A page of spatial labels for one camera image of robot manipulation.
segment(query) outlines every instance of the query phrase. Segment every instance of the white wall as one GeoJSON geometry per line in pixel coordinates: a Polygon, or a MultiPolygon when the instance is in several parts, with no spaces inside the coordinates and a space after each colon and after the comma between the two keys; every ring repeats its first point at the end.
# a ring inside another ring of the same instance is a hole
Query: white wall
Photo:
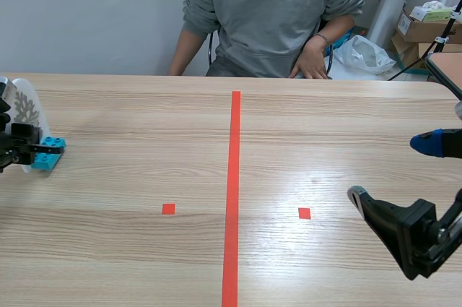
{"type": "MultiPolygon", "coordinates": [[[[0,72],[166,74],[183,0],[0,0],[0,72]]],[[[207,70],[203,48],[187,74],[207,70]]]]}

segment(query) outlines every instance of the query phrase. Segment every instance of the tissue box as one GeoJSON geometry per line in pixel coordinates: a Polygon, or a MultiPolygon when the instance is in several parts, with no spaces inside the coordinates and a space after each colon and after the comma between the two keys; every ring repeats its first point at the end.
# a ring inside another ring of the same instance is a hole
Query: tissue box
{"type": "Polygon", "coordinates": [[[440,20],[449,20],[453,9],[425,9],[417,6],[411,12],[411,17],[419,22],[437,22],[440,20]]]}

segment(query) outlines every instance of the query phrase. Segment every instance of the brown box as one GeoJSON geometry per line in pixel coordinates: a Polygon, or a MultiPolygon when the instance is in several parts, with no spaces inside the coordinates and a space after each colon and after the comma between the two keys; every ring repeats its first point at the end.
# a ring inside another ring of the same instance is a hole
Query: brown box
{"type": "MultiPolygon", "coordinates": [[[[405,41],[401,33],[395,33],[395,35],[391,38],[391,41],[393,42],[396,53],[398,54],[398,65],[401,69],[405,69],[414,63],[418,58],[423,56],[427,49],[430,47],[430,43],[415,43],[405,41]]],[[[446,45],[443,53],[448,52],[462,52],[462,45],[446,45]]],[[[425,66],[425,61],[420,61],[418,64],[410,68],[407,73],[429,74],[427,67],[425,66]]]]}
{"type": "MultiPolygon", "coordinates": [[[[419,22],[402,11],[396,30],[406,42],[432,43],[436,37],[441,36],[446,26],[444,22],[419,22]]],[[[462,24],[456,22],[451,30],[449,43],[462,43],[462,24]]]]}

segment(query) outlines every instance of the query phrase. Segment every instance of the tripod stand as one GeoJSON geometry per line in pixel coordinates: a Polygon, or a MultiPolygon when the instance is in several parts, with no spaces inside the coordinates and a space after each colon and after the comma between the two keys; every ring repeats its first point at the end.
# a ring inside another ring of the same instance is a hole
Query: tripod stand
{"type": "Polygon", "coordinates": [[[435,45],[436,45],[436,48],[435,48],[434,53],[443,52],[445,44],[448,43],[449,41],[449,35],[451,35],[451,30],[453,29],[454,23],[461,15],[461,10],[462,10],[462,0],[459,2],[459,5],[457,6],[456,10],[451,14],[451,19],[449,20],[449,23],[446,26],[443,34],[440,37],[435,38],[431,46],[427,49],[427,51],[425,51],[425,53],[420,58],[418,58],[414,63],[406,67],[404,70],[400,71],[395,76],[391,77],[388,81],[393,81],[395,78],[401,76],[404,72],[412,68],[414,65],[418,64],[422,60],[425,60],[428,57],[428,55],[432,52],[432,49],[433,47],[435,47],[435,45]]]}

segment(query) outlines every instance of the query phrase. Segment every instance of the blue lego brick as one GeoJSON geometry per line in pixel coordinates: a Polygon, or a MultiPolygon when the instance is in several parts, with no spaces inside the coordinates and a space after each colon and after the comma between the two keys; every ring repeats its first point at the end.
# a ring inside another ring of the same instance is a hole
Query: blue lego brick
{"type": "MultiPolygon", "coordinates": [[[[42,140],[42,145],[50,147],[66,148],[66,141],[56,137],[46,137],[42,140]]],[[[31,165],[36,170],[51,171],[55,167],[62,154],[45,154],[39,153],[35,156],[35,162],[31,165]]]]}

